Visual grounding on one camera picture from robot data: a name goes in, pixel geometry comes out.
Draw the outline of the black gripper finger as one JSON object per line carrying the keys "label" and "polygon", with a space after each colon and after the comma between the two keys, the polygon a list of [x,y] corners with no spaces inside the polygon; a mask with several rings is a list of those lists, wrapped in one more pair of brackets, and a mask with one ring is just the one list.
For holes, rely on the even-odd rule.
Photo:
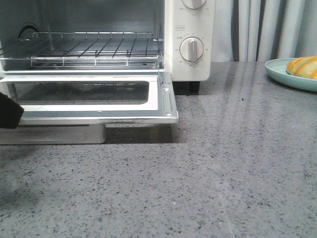
{"label": "black gripper finger", "polygon": [[20,123],[24,109],[7,95],[0,94],[0,127],[15,129]]}

